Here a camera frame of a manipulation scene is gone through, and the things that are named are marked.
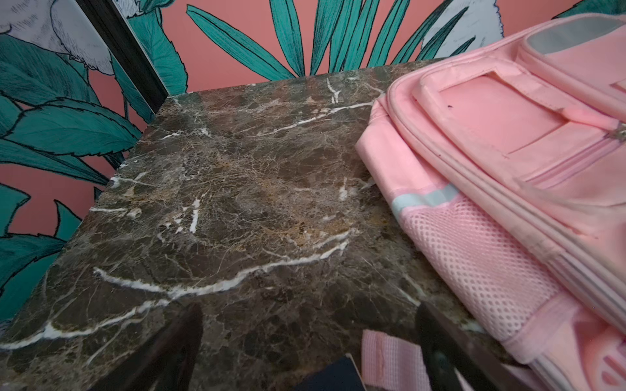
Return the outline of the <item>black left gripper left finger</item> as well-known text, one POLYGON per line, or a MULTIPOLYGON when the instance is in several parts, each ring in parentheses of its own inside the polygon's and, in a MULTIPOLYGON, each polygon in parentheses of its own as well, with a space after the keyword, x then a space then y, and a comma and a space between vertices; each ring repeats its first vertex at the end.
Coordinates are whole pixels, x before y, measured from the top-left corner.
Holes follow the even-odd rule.
POLYGON ((92 390, 188 390, 203 335, 203 313, 187 306, 92 390))

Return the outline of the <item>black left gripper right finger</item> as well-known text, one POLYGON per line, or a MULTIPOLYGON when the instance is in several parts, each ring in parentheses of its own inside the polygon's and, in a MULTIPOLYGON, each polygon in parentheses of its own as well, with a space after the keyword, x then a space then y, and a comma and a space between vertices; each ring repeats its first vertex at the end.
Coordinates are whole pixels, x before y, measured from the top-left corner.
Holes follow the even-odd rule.
POLYGON ((415 317, 417 344, 433 390, 528 390, 497 358, 476 344, 432 304, 423 302, 415 317))

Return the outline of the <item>pink student backpack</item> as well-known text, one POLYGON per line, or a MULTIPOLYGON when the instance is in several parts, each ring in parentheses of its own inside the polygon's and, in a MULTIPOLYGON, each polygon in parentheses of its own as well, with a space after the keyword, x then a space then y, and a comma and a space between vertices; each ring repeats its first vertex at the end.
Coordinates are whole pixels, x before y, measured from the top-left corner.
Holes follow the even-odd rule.
POLYGON ((551 390, 625 387, 625 17, 405 74, 356 145, 395 218, 551 390))

